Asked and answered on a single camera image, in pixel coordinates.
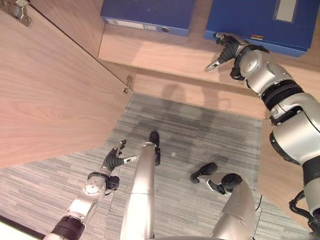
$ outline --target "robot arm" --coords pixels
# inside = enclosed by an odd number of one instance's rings
[[[138,160],[137,156],[119,157],[125,144],[126,140],[121,141],[105,157],[101,168],[88,175],[77,197],[44,240],[78,240],[81,237],[101,201],[110,194],[106,191],[117,190],[119,186],[120,180],[117,176],[111,176],[112,171],[125,163]]]
[[[305,93],[264,47],[228,33],[219,32],[215,37],[225,48],[205,70],[235,59],[231,77],[246,80],[276,125],[270,134],[271,145],[285,160],[302,166],[304,193],[290,202],[290,209],[308,218],[310,228],[320,234],[320,103]],[[304,195],[308,212],[295,206]]]

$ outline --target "wooden cabinet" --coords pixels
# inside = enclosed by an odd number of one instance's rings
[[[133,95],[85,47],[27,14],[29,27],[0,11],[0,167],[102,145]]]
[[[105,26],[102,2],[31,0],[29,27],[0,11],[0,167],[103,144],[135,91],[263,120],[260,191],[291,214],[288,201],[302,188],[302,170],[270,146],[264,104],[230,78],[232,62],[204,72],[222,50],[203,38],[212,1],[196,1],[188,37]],[[318,100],[319,17],[306,55],[274,54]],[[133,91],[125,94],[128,75]]]

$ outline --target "gray carpet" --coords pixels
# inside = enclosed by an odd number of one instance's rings
[[[215,162],[220,172],[240,174],[258,204],[261,122],[214,110],[135,94],[104,146],[0,170],[0,215],[49,233],[106,153],[127,139],[124,155],[137,155],[152,130],[161,138],[155,169],[156,237],[210,236],[226,200],[189,176]],[[82,240],[118,240],[135,163],[113,172],[119,189],[105,198]],[[277,207],[262,199],[256,240],[302,239],[308,235]]]

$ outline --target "white label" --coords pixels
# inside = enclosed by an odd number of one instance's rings
[[[120,25],[120,26],[136,28],[136,29],[144,29],[144,26],[141,23],[130,22],[130,21],[121,21],[121,20],[112,20],[112,19],[107,19],[107,21],[109,24],[112,24],[112,25]]]
[[[275,19],[292,23],[297,0],[280,0]]]
[[[157,30],[155,26],[147,25],[147,28],[148,28],[149,30],[153,30],[153,31]]]

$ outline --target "metal hinge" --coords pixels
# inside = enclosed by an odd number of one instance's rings
[[[126,87],[122,90],[122,92],[124,92],[125,94],[128,93],[129,88],[131,87],[131,83],[132,83],[132,76],[128,75],[126,77]]]
[[[0,0],[0,9],[28,27],[31,23],[31,18],[27,15],[29,3],[29,0]]]

